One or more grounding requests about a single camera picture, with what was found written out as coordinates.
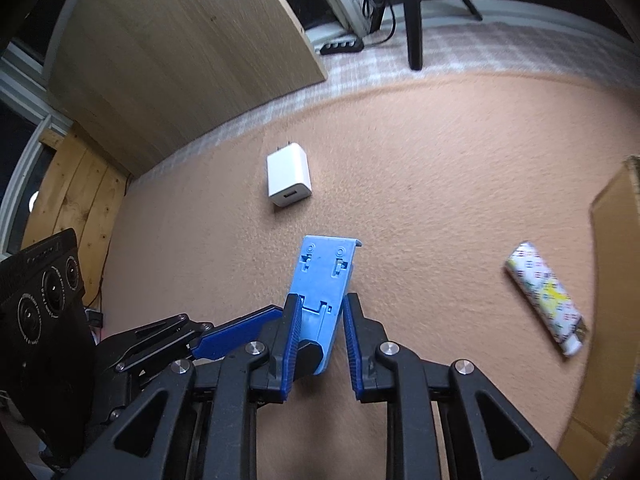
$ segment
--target wooden plank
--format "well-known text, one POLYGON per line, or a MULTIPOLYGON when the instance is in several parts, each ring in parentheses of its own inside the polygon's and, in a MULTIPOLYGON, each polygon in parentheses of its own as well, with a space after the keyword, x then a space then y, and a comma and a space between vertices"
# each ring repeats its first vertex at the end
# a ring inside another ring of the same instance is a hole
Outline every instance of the wooden plank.
POLYGON ((49 91, 133 175, 326 79, 285 0, 79 0, 49 91))
POLYGON ((78 262, 84 280, 85 305, 98 295, 113 225, 124 197, 126 179, 108 167, 95 194, 94 204, 78 244, 78 262))
POLYGON ((78 138, 72 127, 44 176, 24 231, 23 248, 53 234, 66 191, 85 152, 85 143, 78 138))
POLYGON ((42 144, 49 146, 54 150, 57 150, 60 144, 62 144, 62 141, 65 140, 65 137, 57 132, 54 132, 51 128, 44 128, 38 140, 42 144))
POLYGON ((106 171, 105 160, 87 149, 66 190, 53 232, 57 233, 71 227, 76 231, 76 239, 81 239, 95 194, 106 171))

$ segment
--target white usb charger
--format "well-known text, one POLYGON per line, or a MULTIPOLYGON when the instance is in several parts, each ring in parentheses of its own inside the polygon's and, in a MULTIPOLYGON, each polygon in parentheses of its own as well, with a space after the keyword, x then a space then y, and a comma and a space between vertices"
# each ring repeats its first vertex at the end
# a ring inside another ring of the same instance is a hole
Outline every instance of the white usb charger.
POLYGON ((306 153, 296 142, 267 156, 269 198, 280 207, 311 195, 306 153))

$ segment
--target beige carpet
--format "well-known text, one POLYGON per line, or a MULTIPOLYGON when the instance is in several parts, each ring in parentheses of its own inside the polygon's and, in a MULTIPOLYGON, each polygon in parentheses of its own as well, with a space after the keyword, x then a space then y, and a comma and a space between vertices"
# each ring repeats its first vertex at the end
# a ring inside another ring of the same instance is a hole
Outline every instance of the beige carpet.
MULTIPOLYGON (((588 352, 564 361, 502 270, 532 240, 586 319, 588 209, 640 152, 638 94, 545 75, 446 76, 277 120, 136 186, 113 232, 105 335, 179 312, 219 324, 282 301, 305 234, 357 237, 352 291, 421 357, 474 361, 553 445, 588 352), (314 195, 266 195, 266 155, 308 155, 314 195)), ((383 478, 385 409, 356 402, 341 330, 327 372, 258 412, 258 474, 383 478)))

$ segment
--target white tube with colorful print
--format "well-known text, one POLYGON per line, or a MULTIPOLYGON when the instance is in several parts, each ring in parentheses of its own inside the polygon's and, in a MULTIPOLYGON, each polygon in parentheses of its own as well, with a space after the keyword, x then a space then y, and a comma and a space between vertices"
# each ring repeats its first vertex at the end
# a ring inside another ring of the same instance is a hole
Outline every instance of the white tube with colorful print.
POLYGON ((566 357, 575 355, 586 337, 582 315, 562 283, 531 242, 521 243, 505 267, 544 320, 566 357))

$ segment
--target black cable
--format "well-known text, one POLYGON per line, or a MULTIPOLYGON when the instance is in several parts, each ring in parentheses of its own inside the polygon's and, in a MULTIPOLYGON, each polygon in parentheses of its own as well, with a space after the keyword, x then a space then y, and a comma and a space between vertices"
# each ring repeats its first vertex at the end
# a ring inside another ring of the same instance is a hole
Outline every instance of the black cable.
POLYGON ((364 48, 369 48, 370 46, 378 46, 378 45, 382 45, 383 43, 386 43, 387 41, 389 41, 393 35, 396 33, 396 13, 394 12, 394 6, 391 5, 391 3, 389 3, 389 10, 391 11, 391 32, 389 33, 389 35, 381 41, 377 41, 375 43, 367 43, 364 48))
POLYGON ((366 20, 371 19, 371 15, 374 10, 381 9, 381 8, 384 9, 387 5, 391 10, 391 19, 392 19, 391 32, 384 40, 377 41, 375 43, 365 44, 365 48, 381 45, 383 43, 386 43, 393 37, 393 35, 396 33, 396 13, 394 12, 393 5, 391 5, 391 2, 389 0, 383 0, 382 3, 377 3, 376 0, 362 0, 362 15, 366 20))

